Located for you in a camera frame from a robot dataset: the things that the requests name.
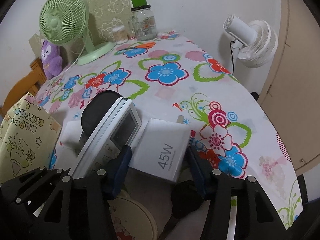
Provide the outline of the white remote control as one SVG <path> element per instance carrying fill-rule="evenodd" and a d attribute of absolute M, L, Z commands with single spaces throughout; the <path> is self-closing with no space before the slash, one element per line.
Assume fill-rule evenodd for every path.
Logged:
<path fill-rule="evenodd" d="M 85 142 L 68 175 L 83 178 L 116 159 L 130 146 L 142 125 L 131 99 L 118 98 Z"/>

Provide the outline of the white 45W charger box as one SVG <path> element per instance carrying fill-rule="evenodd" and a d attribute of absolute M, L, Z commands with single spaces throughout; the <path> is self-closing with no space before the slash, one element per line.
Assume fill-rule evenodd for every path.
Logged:
<path fill-rule="evenodd" d="M 150 119 L 134 150 L 130 167 L 175 183 L 189 144 L 191 129 L 177 122 Z"/>

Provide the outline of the black oval tray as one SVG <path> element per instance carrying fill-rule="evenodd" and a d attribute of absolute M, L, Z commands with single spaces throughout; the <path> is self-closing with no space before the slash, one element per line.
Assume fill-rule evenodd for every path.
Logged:
<path fill-rule="evenodd" d="M 81 127 L 85 137 L 91 136 L 99 122 L 119 98 L 122 96 L 118 92 L 106 90 L 98 93 L 92 99 L 81 116 Z"/>

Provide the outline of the round cartoon tin lid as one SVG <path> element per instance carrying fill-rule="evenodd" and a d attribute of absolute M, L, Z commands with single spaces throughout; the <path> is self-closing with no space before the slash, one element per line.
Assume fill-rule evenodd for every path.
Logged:
<path fill-rule="evenodd" d="M 126 191 L 122 190 L 108 204 L 117 239 L 157 239 L 158 229 L 154 217 Z"/>

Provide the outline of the white small box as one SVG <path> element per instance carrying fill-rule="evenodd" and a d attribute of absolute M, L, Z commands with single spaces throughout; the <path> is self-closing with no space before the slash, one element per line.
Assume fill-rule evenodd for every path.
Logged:
<path fill-rule="evenodd" d="M 60 144 L 74 150 L 80 149 L 82 132 L 80 120 L 67 122 L 60 136 Z"/>

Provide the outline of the yellow cartoon storage box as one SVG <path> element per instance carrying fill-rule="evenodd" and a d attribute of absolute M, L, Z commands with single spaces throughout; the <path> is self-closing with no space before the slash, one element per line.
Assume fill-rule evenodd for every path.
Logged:
<path fill-rule="evenodd" d="M 39 167 L 48 168 L 61 129 L 31 94 L 20 98 L 1 123 L 1 183 Z"/>

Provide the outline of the floral tablecloth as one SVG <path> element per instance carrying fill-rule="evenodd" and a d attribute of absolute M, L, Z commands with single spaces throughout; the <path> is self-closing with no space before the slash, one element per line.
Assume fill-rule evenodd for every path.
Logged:
<path fill-rule="evenodd" d="M 105 90 L 131 99 L 142 119 L 181 119 L 201 157 L 236 178 L 257 178 L 285 228 L 302 212 L 297 177 L 276 129 L 245 87 L 186 37 L 171 31 L 151 42 L 131 40 L 64 70 L 41 87 L 36 101 L 65 125 Z"/>

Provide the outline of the wooden bed headboard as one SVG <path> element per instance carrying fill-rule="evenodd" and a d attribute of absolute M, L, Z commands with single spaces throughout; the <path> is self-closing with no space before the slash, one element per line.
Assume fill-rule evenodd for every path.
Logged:
<path fill-rule="evenodd" d="M 7 111 L 25 94 L 35 96 L 40 87 L 47 81 L 43 71 L 42 61 L 37 57 L 31 64 L 31 71 L 20 79 L 10 90 L 1 106 L 1 116 L 5 117 Z"/>

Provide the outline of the purple plush toy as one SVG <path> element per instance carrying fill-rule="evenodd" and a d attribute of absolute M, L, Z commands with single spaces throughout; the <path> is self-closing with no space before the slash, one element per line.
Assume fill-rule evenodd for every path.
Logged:
<path fill-rule="evenodd" d="M 41 61 L 44 74 L 48 80 L 59 75 L 62 71 L 60 47 L 44 40 L 41 47 Z"/>

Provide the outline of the beige cabinet door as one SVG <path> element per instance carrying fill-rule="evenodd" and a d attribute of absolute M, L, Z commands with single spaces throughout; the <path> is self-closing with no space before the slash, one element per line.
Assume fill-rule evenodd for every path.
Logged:
<path fill-rule="evenodd" d="M 303 0 L 281 0 L 279 46 L 258 100 L 297 175 L 319 164 L 319 25 Z"/>

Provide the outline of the cotton swab container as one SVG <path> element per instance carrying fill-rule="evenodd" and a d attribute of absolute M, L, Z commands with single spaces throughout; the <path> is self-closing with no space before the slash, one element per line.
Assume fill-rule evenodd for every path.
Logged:
<path fill-rule="evenodd" d="M 123 44 L 129 40 L 125 26 L 119 25 L 112 29 L 112 34 L 116 44 Z"/>

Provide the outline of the white clip fan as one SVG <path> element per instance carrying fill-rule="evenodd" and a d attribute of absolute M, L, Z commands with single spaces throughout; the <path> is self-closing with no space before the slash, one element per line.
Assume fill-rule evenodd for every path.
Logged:
<path fill-rule="evenodd" d="M 265 20 L 248 24 L 230 15 L 223 24 L 231 42 L 232 62 L 240 61 L 247 68 L 259 68 L 266 64 L 278 48 L 278 35 Z"/>

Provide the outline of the glass jar green lid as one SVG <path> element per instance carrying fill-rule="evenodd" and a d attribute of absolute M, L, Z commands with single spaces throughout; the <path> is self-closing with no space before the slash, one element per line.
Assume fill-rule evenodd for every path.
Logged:
<path fill-rule="evenodd" d="M 139 41 L 147 41 L 158 35 L 155 16 L 147 0 L 131 0 L 132 16 L 128 20 L 130 29 Z"/>

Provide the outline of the green desk fan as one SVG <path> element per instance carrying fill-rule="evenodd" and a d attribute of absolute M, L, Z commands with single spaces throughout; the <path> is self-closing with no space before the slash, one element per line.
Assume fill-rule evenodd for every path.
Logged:
<path fill-rule="evenodd" d="M 112 51 L 115 44 L 104 42 L 95 46 L 89 34 L 89 7 L 86 0 L 47 0 L 40 16 L 40 32 L 57 46 L 83 41 L 83 48 L 73 64 L 88 64 Z"/>

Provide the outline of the beige cartoon cardboard panel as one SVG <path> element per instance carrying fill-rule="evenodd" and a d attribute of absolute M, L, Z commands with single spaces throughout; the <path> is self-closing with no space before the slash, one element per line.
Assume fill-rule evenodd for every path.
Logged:
<path fill-rule="evenodd" d="M 128 28 L 131 16 L 130 0 L 86 0 L 89 8 L 88 28 L 93 44 L 96 46 L 106 41 L 113 41 L 112 29 L 119 25 Z M 44 37 L 38 31 L 29 39 L 30 47 L 36 57 L 41 56 Z M 75 56 L 83 47 L 82 39 L 61 48 L 61 54 Z"/>

